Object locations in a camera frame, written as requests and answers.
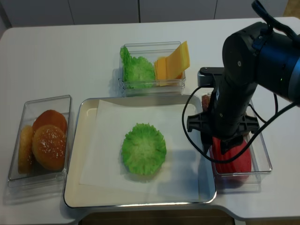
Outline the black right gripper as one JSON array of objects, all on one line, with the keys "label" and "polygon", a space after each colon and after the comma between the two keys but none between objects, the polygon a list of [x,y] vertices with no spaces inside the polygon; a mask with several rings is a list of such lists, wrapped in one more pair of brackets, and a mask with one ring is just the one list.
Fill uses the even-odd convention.
[{"label": "black right gripper", "polygon": [[259,129],[258,119],[246,115],[253,93],[213,92],[206,112],[188,116],[186,132],[201,132],[203,150],[194,146],[200,153],[207,154],[213,145],[213,137],[221,141],[224,154],[232,147],[240,145],[242,137]]}]

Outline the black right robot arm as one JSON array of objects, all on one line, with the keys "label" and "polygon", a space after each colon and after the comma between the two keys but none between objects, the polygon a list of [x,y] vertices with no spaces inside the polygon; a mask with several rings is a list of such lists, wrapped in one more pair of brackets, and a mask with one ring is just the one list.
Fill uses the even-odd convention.
[{"label": "black right robot arm", "polygon": [[220,140],[221,152],[242,143],[249,133],[258,136],[261,127],[246,114],[258,85],[300,104],[300,38],[289,27],[257,22],[229,36],[223,45],[223,67],[201,68],[198,87],[212,88],[208,109],[188,116],[186,133],[198,130],[206,154],[213,139]]}]

